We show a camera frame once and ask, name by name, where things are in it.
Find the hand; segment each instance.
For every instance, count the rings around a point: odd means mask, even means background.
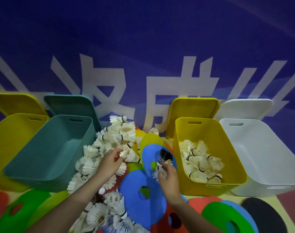
[[[184,202],[180,196],[179,179],[176,169],[167,163],[162,163],[162,167],[168,172],[167,178],[164,178],[161,172],[158,175],[158,181],[165,199],[171,206],[181,201]]]
[[[123,149],[110,150],[101,160],[95,176],[97,176],[97,179],[100,178],[103,184],[117,172],[124,161],[124,158],[119,156],[122,151]]]

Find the pile of shuttlecocks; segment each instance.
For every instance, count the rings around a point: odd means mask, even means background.
[[[140,224],[134,223],[127,216],[124,207],[124,198],[119,192],[105,192],[114,187],[117,176],[125,174],[127,162],[142,163],[140,157],[132,149],[134,143],[137,143],[138,149],[142,138],[136,137],[135,123],[127,122],[127,117],[110,116],[111,126],[105,127],[97,133],[97,139],[92,145],[83,147],[84,156],[80,158],[76,164],[76,174],[68,185],[68,193],[74,193],[80,188],[91,176],[93,176],[99,163],[106,153],[115,148],[122,148],[124,151],[120,156],[125,160],[119,167],[118,171],[113,175],[96,193],[95,196],[103,196],[104,202],[94,199],[90,202],[80,217],[75,221],[70,232],[84,233],[98,229],[106,228],[111,233],[145,233],[149,232]],[[150,133],[159,135],[156,128],[152,128]]]
[[[224,167],[221,159],[209,154],[207,145],[200,140],[198,145],[189,140],[179,143],[183,167],[190,179],[196,182],[221,183]]]
[[[172,154],[169,151],[166,151],[165,149],[161,149],[160,158],[157,161],[157,167],[155,168],[155,172],[153,173],[153,178],[155,178],[158,182],[158,175],[159,173],[162,173],[164,178],[168,176],[168,172],[162,167],[163,163],[168,163],[170,165],[172,164]]]

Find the teal storage bin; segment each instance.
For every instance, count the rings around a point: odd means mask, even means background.
[[[5,167],[4,174],[39,190],[66,190],[83,146],[95,138],[91,117],[54,116]]]
[[[77,115],[91,117],[95,131],[102,130],[98,115],[92,101],[84,95],[58,95],[44,96],[44,101],[49,106],[53,115]]]

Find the teal bin lid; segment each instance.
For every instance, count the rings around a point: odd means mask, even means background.
[[[101,131],[100,121],[93,107],[92,101],[84,95],[58,95],[44,96],[53,115],[76,115],[91,117],[95,131]]]

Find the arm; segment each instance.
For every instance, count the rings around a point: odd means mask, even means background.
[[[68,233],[94,194],[117,172],[124,160],[119,157],[121,151],[123,149],[109,151],[102,159],[94,176],[33,224],[25,233]]]
[[[222,233],[216,226],[208,222],[202,215],[189,206],[180,196],[179,180],[176,169],[167,164],[162,164],[167,170],[168,176],[165,179],[162,173],[159,174],[159,184],[169,205],[174,209],[181,219],[181,222],[189,233]]]

